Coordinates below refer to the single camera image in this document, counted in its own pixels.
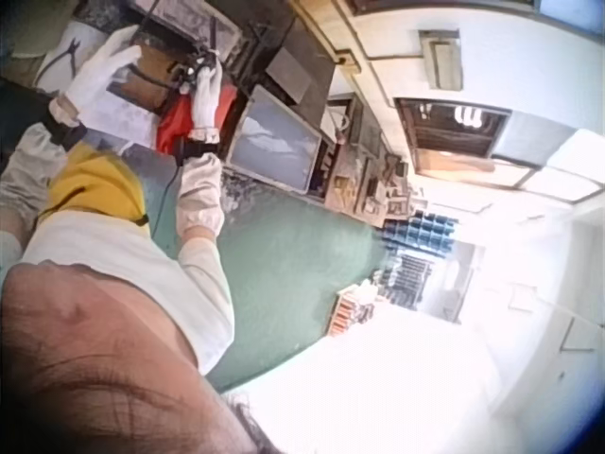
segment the white shirt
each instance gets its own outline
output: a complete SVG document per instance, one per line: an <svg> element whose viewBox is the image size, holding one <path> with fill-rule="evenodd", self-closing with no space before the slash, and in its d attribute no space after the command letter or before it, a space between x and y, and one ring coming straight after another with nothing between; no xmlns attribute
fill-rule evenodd
<svg viewBox="0 0 605 454"><path fill-rule="evenodd" d="M4 257L20 252L18 242L11 237L0 235ZM57 265L85 265L145 292L188 339L203 375L216 366L233 342L229 285L218 249L208 239L187 241L175 261L132 222L62 211L42 223L21 258L21 262L31 264L44 260Z"/></svg>

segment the cable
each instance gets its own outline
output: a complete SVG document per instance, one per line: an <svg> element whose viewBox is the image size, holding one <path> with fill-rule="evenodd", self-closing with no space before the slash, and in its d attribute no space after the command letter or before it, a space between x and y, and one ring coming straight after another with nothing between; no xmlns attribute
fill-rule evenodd
<svg viewBox="0 0 605 454"><path fill-rule="evenodd" d="M164 193L162 194L162 200L160 201L160 211L158 211L158 218L155 221L155 225L153 226L153 232L151 233L151 238L153 238L153 239L155 239L155 234L158 231L158 226L160 225L160 220L162 220L162 212L164 211L164 203L166 202L166 196L168 195L168 190L170 189L170 186L172 186L174 181L177 179L177 175L179 175L179 170L180 170L180 167L177 166L177 168L174 171L174 175L172 175L172 178L170 179L170 181L164 188Z"/></svg>

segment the fluorescent light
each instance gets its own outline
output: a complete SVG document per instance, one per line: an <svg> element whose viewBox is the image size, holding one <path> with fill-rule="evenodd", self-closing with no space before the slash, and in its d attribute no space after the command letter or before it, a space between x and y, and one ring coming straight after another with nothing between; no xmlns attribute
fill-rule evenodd
<svg viewBox="0 0 605 454"><path fill-rule="evenodd" d="M481 115L483 115L483 111L481 109L475 109L471 122L473 128L481 128L481 126L483 126L483 120L481 120Z"/></svg>
<svg viewBox="0 0 605 454"><path fill-rule="evenodd" d="M577 175L545 167L527 180L523 188L565 201L578 201L596 193L601 186Z"/></svg>
<svg viewBox="0 0 605 454"><path fill-rule="evenodd" d="M483 126L483 120L481 118L483 111L473 107L462 107L457 106L454 109L454 118L460 125L473 128L481 128Z"/></svg>
<svg viewBox="0 0 605 454"><path fill-rule="evenodd" d="M464 124L464 120L462 119L462 106L457 106L454 109L454 118L460 125Z"/></svg>
<svg viewBox="0 0 605 454"><path fill-rule="evenodd" d="M547 165L605 183L605 137L577 130L550 157Z"/></svg>

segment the red cloth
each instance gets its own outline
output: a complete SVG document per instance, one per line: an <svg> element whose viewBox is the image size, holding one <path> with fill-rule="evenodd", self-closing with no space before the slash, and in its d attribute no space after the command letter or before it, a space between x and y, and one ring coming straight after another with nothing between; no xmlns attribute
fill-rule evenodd
<svg viewBox="0 0 605 454"><path fill-rule="evenodd" d="M218 108L215 114L215 124L220 130L231 108L237 89L231 84L223 85L220 89L218 99ZM168 114L162 119L158 126L156 138L156 149L163 154L172 154L174 142L180 138L189 135L193 129L193 120L191 119L191 96L179 95L177 102L168 111Z"/></svg>
<svg viewBox="0 0 605 454"><path fill-rule="evenodd" d="M172 145L175 140L188 135L192 129L191 96L179 95L174 106L162 118L158 126L156 149L163 154L172 154Z"/></svg>

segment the monitor screen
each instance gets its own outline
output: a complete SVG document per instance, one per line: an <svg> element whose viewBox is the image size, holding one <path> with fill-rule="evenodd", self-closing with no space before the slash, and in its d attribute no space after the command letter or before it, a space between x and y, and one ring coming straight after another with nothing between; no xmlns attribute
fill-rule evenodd
<svg viewBox="0 0 605 454"><path fill-rule="evenodd" d="M254 87L227 163L253 178L305 193L321 135L260 85Z"/></svg>

